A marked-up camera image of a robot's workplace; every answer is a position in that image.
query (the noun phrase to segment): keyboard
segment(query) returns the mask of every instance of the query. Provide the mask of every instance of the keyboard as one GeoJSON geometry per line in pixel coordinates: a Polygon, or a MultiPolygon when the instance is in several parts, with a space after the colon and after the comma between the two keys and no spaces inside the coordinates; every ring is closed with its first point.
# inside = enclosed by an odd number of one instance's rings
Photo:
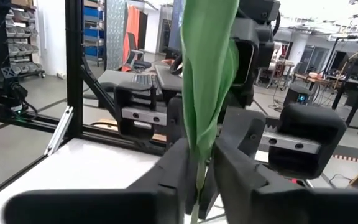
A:
{"type": "MultiPolygon", "coordinates": [[[[155,96],[157,97],[157,101],[163,100],[161,85],[158,82],[156,75],[136,74],[133,82],[145,85],[147,87],[151,87],[153,85],[155,87],[155,96]]],[[[132,93],[136,98],[145,100],[150,99],[150,91],[133,91],[132,93]]]]}
{"type": "Polygon", "coordinates": [[[155,75],[136,74],[134,77],[134,82],[145,86],[153,85],[155,87],[155,94],[157,96],[162,95],[160,83],[158,82],[157,76],[155,75]]]}

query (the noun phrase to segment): orange cloth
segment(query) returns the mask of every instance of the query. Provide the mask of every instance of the orange cloth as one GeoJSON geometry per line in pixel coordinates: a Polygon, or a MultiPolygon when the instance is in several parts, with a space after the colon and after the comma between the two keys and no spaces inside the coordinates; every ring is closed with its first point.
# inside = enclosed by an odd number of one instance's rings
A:
{"type": "MultiPolygon", "coordinates": [[[[128,6],[128,18],[127,18],[127,27],[124,36],[124,52],[122,57],[123,64],[126,63],[128,52],[131,49],[129,47],[129,39],[127,33],[132,33],[135,35],[135,42],[137,48],[137,40],[139,39],[139,19],[140,19],[140,11],[135,6],[128,6]]],[[[126,72],[129,68],[123,67],[122,71],[126,72]]]]}

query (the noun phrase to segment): blue storage bin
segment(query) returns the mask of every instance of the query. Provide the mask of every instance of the blue storage bin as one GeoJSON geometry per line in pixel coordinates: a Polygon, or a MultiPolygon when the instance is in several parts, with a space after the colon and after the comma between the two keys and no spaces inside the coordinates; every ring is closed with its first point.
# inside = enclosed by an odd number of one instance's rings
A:
{"type": "MultiPolygon", "coordinates": [[[[98,30],[97,29],[85,29],[84,35],[88,37],[98,37],[98,30]]],[[[99,38],[104,38],[104,30],[99,30],[99,38]]]]}
{"type": "MultiPolygon", "coordinates": [[[[97,56],[97,50],[98,50],[98,47],[95,47],[95,46],[85,47],[85,54],[91,55],[91,56],[97,56]]],[[[99,57],[103,56],[103,51],[104,51],[103,46],[99,46],[99,57]]]]}
{"type": "Polygon", "coordinates": [[[84,16],[91,16],[91,17],[99,17],[99,19],[103,19],[103,12],[99,12],[98,9],[93,7],[84,7],[84,16]]]}

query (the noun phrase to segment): metal bracket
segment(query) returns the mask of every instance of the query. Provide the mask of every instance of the metal bracket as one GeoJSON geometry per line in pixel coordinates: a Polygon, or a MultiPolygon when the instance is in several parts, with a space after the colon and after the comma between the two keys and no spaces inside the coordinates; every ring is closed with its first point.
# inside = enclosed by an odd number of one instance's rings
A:
{"type": "Polygon", "coordinates": [[[121,110],[123,118],[147,124],[167,125],[167,114],[158,111],[143,110],[138,108],[125,107],[121,110]]]}
{"type": "Polygon", "coordinates": [[[67,106],[62,118],[60,118],[59,123],[57,124],[56,130],[53,133],[52,138],[49,141],[47,149],[44,152],[45,156],[51,156],[55,153],[59,147],[60,142],[62,141],[68,126],[70,125],[70,121],[73,118],[73,110],[72,106],[67,106]]]}
{"type": "Polygon", "coordinates": [[[270,132],[264,132],[262,139],[260,140],[260,144],[310,154],[317,154],[320,149],[320,144],[317,142],[270,132]]]}

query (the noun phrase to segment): black aluminum frame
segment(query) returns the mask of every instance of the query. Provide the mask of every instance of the black aluminum frame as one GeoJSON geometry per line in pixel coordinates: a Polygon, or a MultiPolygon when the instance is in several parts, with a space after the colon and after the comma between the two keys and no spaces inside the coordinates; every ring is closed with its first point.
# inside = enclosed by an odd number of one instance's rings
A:
{"type": "Polygon", "coordinates": [[[333,46],[333,49],[331,50],[331,53],[329,54],[329,57],[328,57],[328,62],[326,64],[326,67],[324,68],[323,70],[323,73],[324,74],[327,74],[329,72],[329,70],[331,69],[332,67],[332,62],[333,62],[333,55],[334,55],[334,52],[335,52],[335,48],[339,42],[339,40],[346,40],[346,39],[358,39],[358,36],[348,36],[348,37],[336,37],[336,40],[335,40],[335,43],[334,43],[334,46],[333,46]]]}
{"type": "MultiPolygon", "coordinates": [[[[150,142],[136,142],[124,139],[118,132],[83,124],[83,11],[84,0],[65,0],[66,7],[66,60],[67,60],[67,105],[72,106],[73,118],[67,129],[67,139],[80,138],[89,141],[123,147],[133,151],[162,156],[166,143],[151,140],[150,142]]],[[[0,117],[0,122],[53,133],[60,118],[52,118],[41,114],[33,121],[18,121],[15,118],[0,117]]]]}
{"type": "MultiPolygon", "coordinates": [[[[329,64],[331,63],[331,61],[333,61],[332,56],[333,56],[333,53],[334,53],[334,51],[335,51],[336,44],[338,43],[338,41],[339,41],[340,39],[358,39],[358,37],[337,37],[337,38],[336,38],[336,41],[335,41],[333,50],[331,51],[331,54],[330,54],[330,56],[329,56],[329,61],[328,61],[327,67],[326,67],[327,70],[324,70],[324,74],[329,71],[328,66],[329,66],[329,64]]],[[[338,89],[338,93],[336,94],[335,100],[334,100],[333,105],[332,105],[332,107],[331,107],[333,110],[336,110],[336,108],[337,108],[337,106],[338,106],[338,104],[339,104],[339,101],[341,100],[342,95],[343,95],[343,94],[345,93],[345,91],[346,91],[347,83],[348,83],[348,80],[349,80],[350,77],[351,77],[351,73],[352,73],[352,71],[353,71],[354,64],[355,64],[355,62],[349,62],[349,67],[347,68],[347,73],[346,73],[345,80],[343,80],[343,81],[341,82],[341,86],[340,86],[339,89],[338,89]]],[[[346,125],[347,125],[348,128],[352,128],[352,129],[358,130],[358,126],[353,126],[353,125],[351,125],[351,122],[352,122],[352,120],[353,120],[353,117],[354,117],[354,115],[355,115],[357,109],[358,109],[358,96],[357,96],[357,99],[356,99],[356,102],[355,102],[354,106],[353,106],[352,109],[351,109],[351,112],[349,113],[349,116],[348,116],[347,119],[346,119],[346,125]]]]}

